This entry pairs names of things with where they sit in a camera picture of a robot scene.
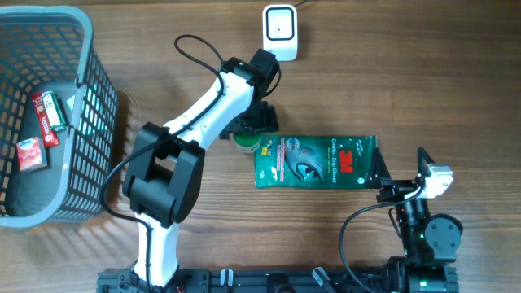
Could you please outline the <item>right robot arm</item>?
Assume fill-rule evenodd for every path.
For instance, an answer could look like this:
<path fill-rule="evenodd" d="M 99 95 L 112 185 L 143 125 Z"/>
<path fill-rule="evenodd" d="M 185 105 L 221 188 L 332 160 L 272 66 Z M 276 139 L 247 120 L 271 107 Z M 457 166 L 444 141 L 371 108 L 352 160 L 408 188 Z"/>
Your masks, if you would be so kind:
<path fill-rule="evenodd" d="M 456 269 L 462 223 L 448 214 L 431 214 L 427 201 L 442 195 L 453 183 L 453 170 L 437 164 L 424 148 L 417 151 L 418 174 L 412 180 L 393 180 L 378 148 L 371 155 L 366 187 L 378 189 L 378 203 L 389 203 L 392 224 L 403 245 L 403 256 L 392 256 L 381 292 L 449 293 L 460 291 Z"/>

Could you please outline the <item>red Kleenex tissue pack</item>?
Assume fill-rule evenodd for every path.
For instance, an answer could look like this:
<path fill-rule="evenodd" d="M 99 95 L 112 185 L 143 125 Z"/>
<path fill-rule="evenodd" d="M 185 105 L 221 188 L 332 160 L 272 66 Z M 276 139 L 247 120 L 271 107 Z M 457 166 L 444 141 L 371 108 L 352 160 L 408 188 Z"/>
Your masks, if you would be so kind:
<path fill-rule="evenodd" d="M 16 154 L 19 169 L 22 173 L 32 172 L 47 166 L 46 150 L 43 141 L 38 137 L 18 142 Z"/>

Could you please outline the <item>green lid jar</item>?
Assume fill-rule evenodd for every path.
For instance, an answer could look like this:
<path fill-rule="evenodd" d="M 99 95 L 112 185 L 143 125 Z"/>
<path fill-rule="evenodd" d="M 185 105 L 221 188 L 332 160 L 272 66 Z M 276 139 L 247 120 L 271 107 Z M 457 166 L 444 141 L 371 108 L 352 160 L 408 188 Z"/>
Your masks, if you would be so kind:
<path fill-rule="evenodd" d="M 245 154 L 254 153 L 261 145 L 260 135 L 250 135 L 249 133 L 235 133 L 234 142 L 236 148 Z"/>

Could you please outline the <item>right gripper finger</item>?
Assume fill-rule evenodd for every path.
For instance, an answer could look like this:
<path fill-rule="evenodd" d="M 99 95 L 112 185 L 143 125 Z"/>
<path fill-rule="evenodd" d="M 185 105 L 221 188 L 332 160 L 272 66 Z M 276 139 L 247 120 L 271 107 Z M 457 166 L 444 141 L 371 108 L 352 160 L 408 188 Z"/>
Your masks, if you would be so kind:
<path fill-rule="evenodd" d="M 391 175 L 378 147 L 373 149 L 370 168 L 366 176 L 366 189 L 382 189 L 392 184 Z"/>
<path fill-rule="evenodd" d="M 422 177 L 429 175 L 428 165 L 434 164 L 435 161 L 428 155 L 427 151 L 421 146 L 417 150 L 418 173 Z"/>

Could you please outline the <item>green 3M gloves package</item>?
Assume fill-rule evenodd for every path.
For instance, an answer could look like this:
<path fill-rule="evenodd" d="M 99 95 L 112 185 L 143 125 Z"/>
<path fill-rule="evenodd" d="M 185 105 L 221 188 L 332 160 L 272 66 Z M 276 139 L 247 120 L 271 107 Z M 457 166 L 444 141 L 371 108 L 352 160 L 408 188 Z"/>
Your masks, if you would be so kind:
<path fill-rule="evenodd" d="M 255 153 L 256 187 L 363 189 L 377 146 L 374 135 L 264 135 Z"/>

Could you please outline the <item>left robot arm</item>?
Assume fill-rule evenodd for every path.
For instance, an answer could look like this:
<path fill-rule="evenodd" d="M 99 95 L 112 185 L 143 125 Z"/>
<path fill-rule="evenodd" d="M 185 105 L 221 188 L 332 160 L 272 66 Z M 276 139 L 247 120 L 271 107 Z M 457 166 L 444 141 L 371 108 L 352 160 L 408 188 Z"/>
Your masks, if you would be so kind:
<path fill-rule="evenodd" d="M 162 126 L 139 131 L 123 193 L 140 225 L 138 259 L 131 270 L 140 291 L 165 291 L 179 264 L 179 225 L 199 197 L 205 156 L 216 139 L 278 131 L 264 98 L 280 72 L 276 56 L 259 49 L 248 62 L 231 58 L 216 69 L 211 88 L 186 112 Z"/>

